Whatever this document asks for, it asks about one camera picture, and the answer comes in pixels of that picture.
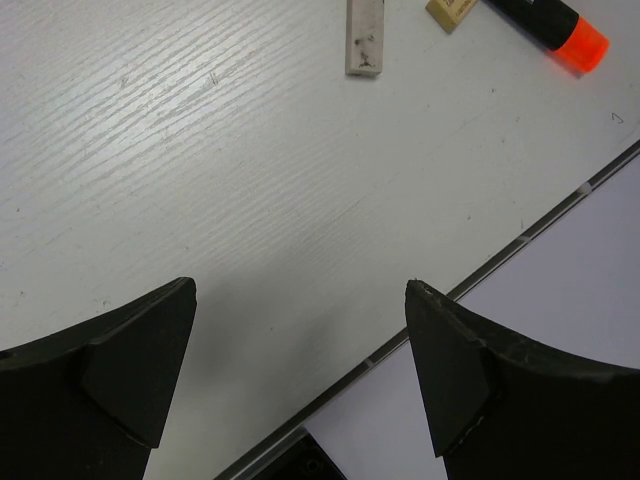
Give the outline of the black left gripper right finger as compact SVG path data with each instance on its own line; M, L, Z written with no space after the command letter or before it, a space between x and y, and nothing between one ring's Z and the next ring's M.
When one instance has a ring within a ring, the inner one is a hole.
M639 373L547 346L412 280L407 331L451 479L635 479Z

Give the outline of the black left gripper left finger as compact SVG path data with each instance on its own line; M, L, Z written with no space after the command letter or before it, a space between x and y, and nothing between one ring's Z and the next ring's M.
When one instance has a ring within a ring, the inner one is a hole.
M1 353L4 479L141 479L168 418L196 312L177 278Z

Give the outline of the small beige eraser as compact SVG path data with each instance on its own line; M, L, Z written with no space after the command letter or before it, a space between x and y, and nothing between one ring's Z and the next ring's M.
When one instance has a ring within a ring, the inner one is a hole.
M477 0L429 0L425 9L447 34L451 34L476 3Z

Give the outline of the grey white eraser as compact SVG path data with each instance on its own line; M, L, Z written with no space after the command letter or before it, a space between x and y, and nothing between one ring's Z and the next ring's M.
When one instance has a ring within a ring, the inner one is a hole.
M377 77L383 69L384 0L346 2L345 74Z

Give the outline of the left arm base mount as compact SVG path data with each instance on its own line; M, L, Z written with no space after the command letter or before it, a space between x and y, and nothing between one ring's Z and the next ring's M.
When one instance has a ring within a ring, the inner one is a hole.
M304 428L295 430L237 479L346 480L347 477Z

